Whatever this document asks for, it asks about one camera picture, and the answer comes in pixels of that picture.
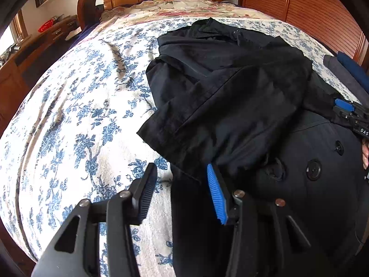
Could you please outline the person's right hand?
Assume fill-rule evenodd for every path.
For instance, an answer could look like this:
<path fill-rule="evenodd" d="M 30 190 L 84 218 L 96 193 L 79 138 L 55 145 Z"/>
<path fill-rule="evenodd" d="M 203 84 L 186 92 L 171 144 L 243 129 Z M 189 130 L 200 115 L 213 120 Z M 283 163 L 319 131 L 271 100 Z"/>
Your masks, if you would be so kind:
<path fill-rule="evenodd" d="M 369 165 L 369 145 L 367 139 L 364 139 L 362 141 L 361 150 L 362 150 L 363 167 L 364 169 L 367 169 Z"/>

